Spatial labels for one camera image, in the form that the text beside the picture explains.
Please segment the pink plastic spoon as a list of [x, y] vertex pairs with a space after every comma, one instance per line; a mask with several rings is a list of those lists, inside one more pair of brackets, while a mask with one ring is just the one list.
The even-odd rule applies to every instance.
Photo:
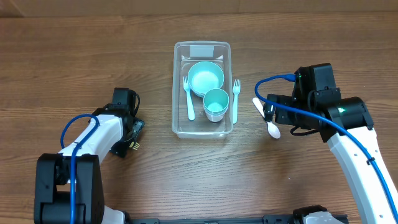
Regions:
[[[258, 110], [258, 112], [261, 114], [262, 118], [265, 118], [264, 115], [264, 111], [263, 111], [263, 105], [260, 101], [259, 98], [254, 97], [252, 99], [252, 103], [253, 105], [256, 107], [256, 109]], [[268, 133], [274, 138], [274, 139], [279, 139], [280, 138], [280, 131], [278, 129], [278, 127], [273, 124], [271, 121], [266, 121], [267, 124], [267, 130]]]

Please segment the yellow plastic fork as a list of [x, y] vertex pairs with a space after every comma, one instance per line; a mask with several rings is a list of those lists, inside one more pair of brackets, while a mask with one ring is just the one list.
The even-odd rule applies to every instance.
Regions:
[[139, 146], [138, 142], [132, 142], [129, 147], [133, 150], [138, 150]]

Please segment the green plastic fork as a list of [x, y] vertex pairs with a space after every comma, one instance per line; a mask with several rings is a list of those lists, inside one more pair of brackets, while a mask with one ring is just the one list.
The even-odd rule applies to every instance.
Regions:
[[233, 85], [233, 95], [234, 95], [234, 101], [233, 101], [233, 124], [237, 123], [238, 120], [238, 97], [241, 91], [241, 81], [236, 79], [234, 81]]

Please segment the green plastic cup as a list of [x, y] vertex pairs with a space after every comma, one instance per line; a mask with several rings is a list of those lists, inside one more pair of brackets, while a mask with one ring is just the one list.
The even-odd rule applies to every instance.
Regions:
[[203, 106], [209, 113], [224, 113], [229, 106], [229, 95], [223, 89], [214, 88], [204, 95]]

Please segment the light blue plastic fork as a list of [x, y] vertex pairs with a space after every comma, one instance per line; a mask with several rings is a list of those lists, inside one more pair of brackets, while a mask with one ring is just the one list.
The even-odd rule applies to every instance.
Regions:
[[187, 97], [187, 113], [188, 113], [188, 118], [190, 121], [193, 121], [195, 119], [195, 112], [193, 108], [193, 102], [192, 102], [192, 96], [191, 96], [191, 89], [190, 85], [188, 83], [188, 77], [184, 76], [183, 78], [183, 89], [186, 92], [186, 97]]

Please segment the green plastic bowl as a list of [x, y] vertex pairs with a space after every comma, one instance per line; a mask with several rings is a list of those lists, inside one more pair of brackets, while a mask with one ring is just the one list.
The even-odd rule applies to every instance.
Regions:
[[224, 84], [224, 72], [216, 63], [202, 61], [194, 64], [188, 71], [188, 84], [191, 90], [199, 97]]

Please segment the pink plastic cup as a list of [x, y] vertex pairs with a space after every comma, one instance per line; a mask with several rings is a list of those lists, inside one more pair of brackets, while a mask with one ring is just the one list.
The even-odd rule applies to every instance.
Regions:
[[217, 122], [219, 122], [219, 121], [221, 121], [221, 120], [223, 119], [224, 114], [212, 115], [212, 114], [206, 113], [206, 117], [207, 117], [211, 122], [217, 123]]

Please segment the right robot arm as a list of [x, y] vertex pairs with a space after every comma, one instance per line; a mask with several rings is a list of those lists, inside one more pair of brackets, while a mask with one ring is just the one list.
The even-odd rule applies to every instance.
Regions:
[[256, 96], [264, 102], [264, 121], [291, 125], [290, 133], [320, 134], [338, 160], [363, 223], [397, 223], [397, 189], [381, 156], [374, 121], [365, 102], [342, 98], [330, 63], [300, 67], [283, 74], [292, 95]]

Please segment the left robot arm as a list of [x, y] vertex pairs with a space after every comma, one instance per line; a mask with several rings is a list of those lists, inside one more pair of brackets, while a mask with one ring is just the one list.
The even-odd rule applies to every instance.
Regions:
[[100, 164], [108, 153], [125, 157], [137, 149], [145, 123], [137, 118], [139, 95], [128, 88], [115, 88], [113, 99], [92, 114], [86, 129], [61, 151], [42, 154], [35, 176], [34, 222], [40, 224], [132, 223], [128, 212], [105, 205]]

